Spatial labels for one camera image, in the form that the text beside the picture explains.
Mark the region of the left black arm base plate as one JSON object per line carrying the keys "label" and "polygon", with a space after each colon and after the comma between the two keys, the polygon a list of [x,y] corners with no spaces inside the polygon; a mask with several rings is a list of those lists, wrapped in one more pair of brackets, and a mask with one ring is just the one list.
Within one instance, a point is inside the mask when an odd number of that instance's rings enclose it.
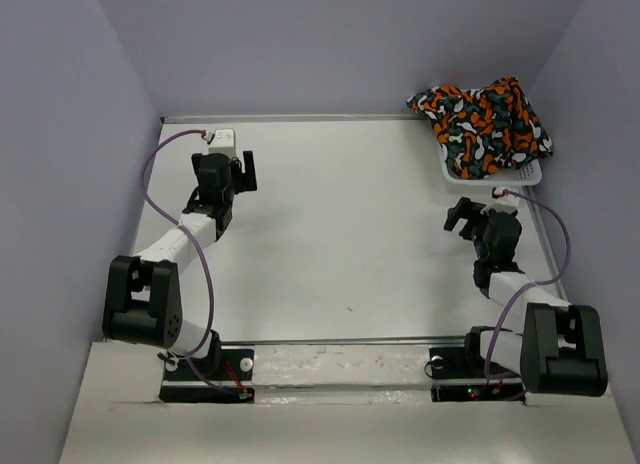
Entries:
{"label": "left black arm base plate", "polygon": [[176,404],[251,404],[255,400],[255,349],[223,346],[217,368],[207,359],[194,359],[197,369],[169,352],[158,353],[163,363],[159,399]]}

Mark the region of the orange black camouflage shorts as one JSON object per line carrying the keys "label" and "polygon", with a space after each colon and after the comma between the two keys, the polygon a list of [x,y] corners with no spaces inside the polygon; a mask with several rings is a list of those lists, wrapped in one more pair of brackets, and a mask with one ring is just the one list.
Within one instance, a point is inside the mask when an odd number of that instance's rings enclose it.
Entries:
{"label": "orange black camouflage shorts", "polygon": [[431,87],[406,105],[429,122],[444,152],[445,169],[462,180],[518,170],[554,153],[551,137],[515,77],[477,89]]}

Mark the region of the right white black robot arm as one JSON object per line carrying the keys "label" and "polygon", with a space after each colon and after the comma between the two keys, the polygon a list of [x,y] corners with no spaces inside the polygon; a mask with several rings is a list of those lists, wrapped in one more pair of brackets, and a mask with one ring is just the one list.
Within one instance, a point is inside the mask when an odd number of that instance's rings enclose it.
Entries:
{"label": "right white black robot arm", "polygon": [[473,281],[502,309],[493,326],[474,326],[460,352],[462,368],[487,381],[520,379],[533,394],[600,397],[608,371],[596,309],[547,292],[558,276],[536,281],[516,263],[523,196],[498,188],[493,203],[462,197],[447,211],[444,228],[457,230],[475,251]]}

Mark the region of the white perforated plastic basket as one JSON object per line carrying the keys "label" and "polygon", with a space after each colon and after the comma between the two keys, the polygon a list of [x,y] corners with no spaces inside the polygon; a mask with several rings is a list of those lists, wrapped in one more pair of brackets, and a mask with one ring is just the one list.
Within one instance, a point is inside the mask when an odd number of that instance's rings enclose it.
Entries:
{"label": "white perforated plastic basket", "polygon": [[501,169],[496,174],[480,180],[465,180],[453,174],[446,165],[446,148],[439,146],[439,159],[443,177],[446,181],[456,185],[468,187],[510,187],[520,188],[535,186],[542,180],[542,170],[538,161],[532,161],[520,169]]}

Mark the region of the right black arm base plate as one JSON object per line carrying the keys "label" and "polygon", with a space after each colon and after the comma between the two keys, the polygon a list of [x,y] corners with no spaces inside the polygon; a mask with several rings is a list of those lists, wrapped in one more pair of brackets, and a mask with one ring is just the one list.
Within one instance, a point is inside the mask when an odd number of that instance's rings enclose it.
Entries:
{"label": "right black arm base plate", "polygon": [[463,347],[430,348],[423,370],[431,381],[434,403],[524,400],[524,387],[518,377],[488,381],[483,363],[470,364]]}

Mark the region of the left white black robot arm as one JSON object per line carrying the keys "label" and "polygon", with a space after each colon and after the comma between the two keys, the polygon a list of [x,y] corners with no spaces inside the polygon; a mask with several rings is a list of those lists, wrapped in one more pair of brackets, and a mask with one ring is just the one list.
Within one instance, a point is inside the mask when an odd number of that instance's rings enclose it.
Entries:
{"label": "left white black robot arm", "polygon": [[[231,223],[234,198],[257,190],[254,156],[196,153],[191,156],[197,186],[173,227],[134,256],[110,264],[103,311],[106,338],[166,350],[202,379],[221,367],[222,344],[213,330],[215,295],[204,250],[217,243]],[[184,317],[180,275],[190,263],[202,265],[208,316],[198,324]]]}

